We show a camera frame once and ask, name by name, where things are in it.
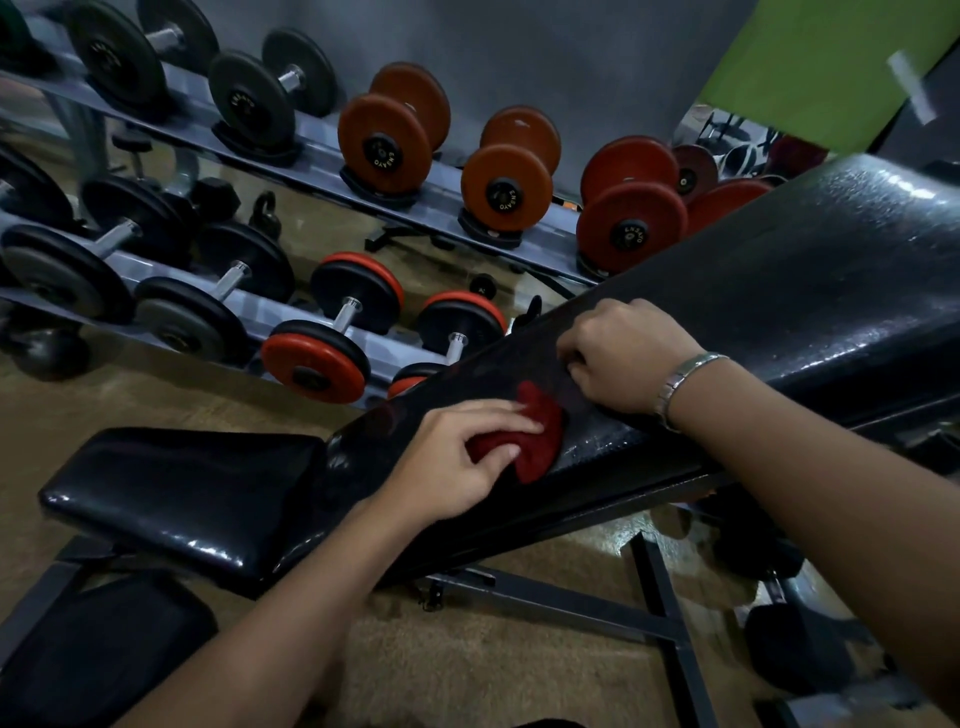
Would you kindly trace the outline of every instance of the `forearm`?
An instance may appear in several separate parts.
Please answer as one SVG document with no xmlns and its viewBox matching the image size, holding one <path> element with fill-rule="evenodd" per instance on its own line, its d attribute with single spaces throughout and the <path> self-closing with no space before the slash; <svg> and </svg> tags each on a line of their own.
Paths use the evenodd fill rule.
<svg viewBox="0 0 960 728">
<path fill-rule="evenodd" d="M 385 493 L 345 520 L 120 728 L 294 725 L 352 615 L 423 526 Z"/>
<path fill-rule="evenodd" d="M 743 483 L 932 696 L 955 692 L 960 489 L 729 361 L 695 373 L 670 416 Z"/>
</svg>

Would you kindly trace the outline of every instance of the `gym equipment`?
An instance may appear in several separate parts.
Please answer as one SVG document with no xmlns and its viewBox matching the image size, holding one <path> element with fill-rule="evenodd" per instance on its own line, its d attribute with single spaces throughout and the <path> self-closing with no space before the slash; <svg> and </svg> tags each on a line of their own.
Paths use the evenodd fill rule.
<svg viewBox="0 0 960 728">
<path fill-rule="evenodd" d="M 350 326 L 386 333 L 399 318 L 403 289 L 369 255 L 335 253 L 321 261 L 310 290 L 331 326 L 284 321 L 260 349 L 267 371 L 311 400 L 348 404 L 370 379 L 370 360 L 345 332 Z"/>
<path fill-rule="evenodd" d="M 437 79 L 414 63 L 389 63 L 340 113 L 341 176 L 358 194 L 410 206 L 449 131 L 450 104 Z"/>
<path fill-rule="evenodd" d="M 0 68 L 24 76 L 41 76 L 57 67 L 53 56 L 43 50 L 30 34 L 24 17 L 42 13 L 63 4 L 63 0 L 35 0 L 21 3 L 0 0 Z"/>
<path fill-rule="evenodd" d="M 429 352 L 446 355 L 444 364 L 420 362 L 403 367 L 387 390 L 392 399 L 463 356 L 471 356 L 507 334 L 507 321 L 489 299 L 468 291 L 445 291 L 423 304 L 414 329 Z"/>
<path fill-rule="evenodd" d="M 60 186 L 31 159 L 0 142 L 0 207 L 59 230 L 79 231 Z"/>
<path fill-rule="evenodd" d="M 148 278 L 133 289 L 134 318 L 176 352 L 206 361 L 242 364 L 252 347 L 243 323 L 224 305 L 234 289 L 286 303 L 296 282 L 275 240 L 236 222 L 204 227 L 194 241 L 200 263 L 220 279 L 209 293 L 170 278 Z"/>
<path fill-rule="evenodd" d="M 0 237 L 0 255 L 20 284 L 46 301 L 89 319 L 126 324 L 133 299 L 107 257 L 122 246 L 153 260 L 183 261 L 189 237 L 173 209 L 133 180 L 91 180 L 81 199 L 108 229 L 89 246 L 46 228 L 14 225 Z"/>
<path fill-rule="evenodd" d="M 460 178 L 468 234 L 515 248 L 553 201 L 560 133 L 542 111 L 508 107 L 494 114 Z"/>
<path fill-rule="evenodd" d="M 701 195 L 687 208 L 687 237 L 713 225 L 717 220 L 752 202 L 773 186 L 760 180 L 727 180 Z"/>
<path fill-rule="evenodd" d="M 697 144 L 681 144 L 673 148 L 673 156 L 680 166 L 677 194 L 689 205 L 704 192 L 710 192 L 720 180 L 716 159 Z"/>
<path fill-rule="evenodd" d="M 104 100 L 159 121 L 174 107 L 162 61 L 205 76 L 220 46 L 190 0 L 137 0 L 136 14 L 142 31 L 101 0 L 77 0 L 64 23 L 90 85 Z"/>
<path fill-rule="evenodd" d="M 289 166 L 300 153 L 295 111 L 327 116 L 337 79 L 320 46 L 292 28 L 271 31 L 260 58 L 224 51 L 213 60 L 210 94 L 224 117 L 213 132 L 238 155 Z"/>
<path fill-rule="evenodd" d="M 601 148 L 580 182 L 578 265 L 604 279 L 680 242 L 686 207 L 676 191 L 679 179 L 671 151 L 649 136 L 625 136 Z"/>
</svg>

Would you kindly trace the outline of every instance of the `brown floor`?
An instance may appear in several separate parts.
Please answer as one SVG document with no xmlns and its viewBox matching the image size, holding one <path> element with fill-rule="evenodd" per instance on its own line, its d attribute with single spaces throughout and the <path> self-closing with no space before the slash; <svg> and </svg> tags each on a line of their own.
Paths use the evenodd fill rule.
<svg viewBox="0 0 960 728">
<path fill-rule="evenodd" d="M 24 150 L 58 177 L 74 182 L 62 155 Z M 154 155 L 158 174 L 169 157 Z M 205 174 L 218 170 L 204 169 Z M 263 187 L 231 171 L 246 209 Z M 377 224 L 362 215 L 278 190 L 284 248 L 309 274 L 313 261 L 340 249 L 362 249 Z M 379 254 L 411 293 L 406 317 L 433 292 L 463 286 L 488 271 L 503 284 L 497 302 L 516 312 L 543 286 L 479 255 L 443 254 L 414 241 Z M 556 297 L 550 299 L 556 303 Z M 89 331 L 97 362 L 72 382 L 44 384 L 0 357 L 0 619 L 42 574 L 71 530 L 44 520 L 36 492 L 98 430 L 150 425 L 327 436 L 358 411 L 302 400 L 276 384 L 206 365 L 172 352 Z M 776 691 L 749 669 L 732 608 L 753 602 L 757 584 L 712 567 L 703 554 L 714 536 L 702 523 L 664 506 L 648 514 L 502 554 L 491 566 L 578 591 L 641 604 L 621 549 L 637 532 L 657 539 L 681 597 L 695 649 L 722 726 L 758 725 L 753 700 Z M 829 588 L 810 575 L 825 603 L 842 612 Z M 207 584 L 192 585 L 222 626 L 250 603 Z M 876 655 L 858 655 L 864 664 Z M 506 728 L 545 716 L 588 726 L 675 726 L 657 649 L 548 624 L 507 617 L 480 605 L 451 602 L 423 612 L 406 591 L 372 595 L 350 634 L 346 682 L 327 725 L 343 728 Z M 936 710 L 875 714 L 842 725 L 947 726 Z"/>
</svg>

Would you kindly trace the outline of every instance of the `metal bracelet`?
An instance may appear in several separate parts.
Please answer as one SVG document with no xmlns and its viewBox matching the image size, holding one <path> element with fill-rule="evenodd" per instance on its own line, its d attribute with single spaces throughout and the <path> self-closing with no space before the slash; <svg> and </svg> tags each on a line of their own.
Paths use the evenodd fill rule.
<svg viewBox="0 0 960 728">
<path fill-rule="evenodd" d="M 663 383 L 663 386 L 660 388 L 660 393 L 657 394 L 657 405 L 654 407 L 654 413 L 660 418 L 661 425 L 666 427 L 671 432 L 680 432 L 676 427 L 670 424 L 670 419 L 668 417 L 670 400 L 673 399 L 674 394 L 678 389 L 680 389 L 680 385 L 683 384 L 690 375 L 692 375 L 705 364 L 709 364 L 711 361 L 716 361 L 717 359 L 729 359 L 729 357 L 722 353 L 704 352 L 694 356 L 692 359 L 687 359 L 683 364 L 677 367 L 676 372 L 667 378 L 667 380 Z"/>
</svg>

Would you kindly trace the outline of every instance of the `orange and black dumbbell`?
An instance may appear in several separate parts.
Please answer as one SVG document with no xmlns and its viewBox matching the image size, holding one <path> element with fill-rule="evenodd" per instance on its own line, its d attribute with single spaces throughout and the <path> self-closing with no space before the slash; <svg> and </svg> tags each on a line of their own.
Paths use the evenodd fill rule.
<svg viewBox="0 0 960 728">
<path fill-rule="evenodd" d="M 541 111 L 509 107 L 491 117 L 460 179 L 468 231 L 500 239 L 540 221 L 553 200 L 560 133 Z"/>
<path fill-rule="evenodd" d="M 450 104 L 437 79 L 413 63 L 385 65 L 370 92 L 351 99 L 340 114 L 344 179 L 374 195 L 412 197 L 449 131 Z"/>
<path fill-rule="evenodd" d="M 680 242 L 686 207 L 679 180 L 673 153 L 649 136 L 625 136 L 593 155 L 580 180 L 580 264 L 605 278 Z"/>
<path fill-rule="evenodd" d="M 493 303 L 469 291 L 445 291 L 426 300 L 414 328 L 423 347 L 445 354 L 446 362 L 419 362 L 404 367 L 387 390 L 393 398 L 420 384 L 464 356 L 479 352 L 507 333 L 507 321 Z"/>
<path fill-rule="evenodd" d="M 346 336 L 354 326 L 384 334 L 403 307 L 403 289 L 394 275 L 369 255 L 326 257 L 310 289 L 331 326 L 300 319 L 284 321 L 263 343 L 264 367 L 280 383 L 311 400 L 349 404 L 363 397 L 370 360 Z"/>
</svg>

